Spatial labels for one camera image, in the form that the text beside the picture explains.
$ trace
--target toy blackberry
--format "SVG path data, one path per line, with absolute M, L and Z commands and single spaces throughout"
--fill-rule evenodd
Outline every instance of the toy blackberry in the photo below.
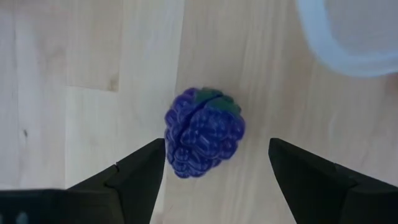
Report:
M 167 160 L 180 178 L 201 177 L 230 159 L 242 139 L 240 107 L 218 90 L 190 88 L 168 110 Z

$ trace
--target wooden surface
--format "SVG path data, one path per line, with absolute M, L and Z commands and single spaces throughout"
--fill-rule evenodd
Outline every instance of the wooden surface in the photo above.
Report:
M 2 0 L 0 31 L 0 189 L 99 172 L 163 136 L 191 86 L 234 97 L 246 135 L 201 179 L 167 166 L 153 223 L 294 223 L 271 137 L 398 185 L 398 77 L 320 65 L 293 0 Z

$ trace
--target translucent container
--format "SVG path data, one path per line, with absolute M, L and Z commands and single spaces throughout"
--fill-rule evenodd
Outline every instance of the translucent container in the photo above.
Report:
M 297 0 L 297 10 L 310 48 L 332 69 L 398 72 L 398 0 Z

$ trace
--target purple blackberry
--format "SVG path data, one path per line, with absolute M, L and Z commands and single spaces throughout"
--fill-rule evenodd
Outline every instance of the purple blackberry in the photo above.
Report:
M 241 109 L 218 90 L 190 88 L 166 113 L 167 160 L 181 178 L 201 177 L 230 159 L 244 134 Z

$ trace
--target white plastic bowl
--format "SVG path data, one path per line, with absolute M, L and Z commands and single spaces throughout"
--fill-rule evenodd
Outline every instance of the white plastic bowl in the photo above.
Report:
M 332 69 L 398 72 L 398 0 L 297 0 L 297 9 L 310 48 Z

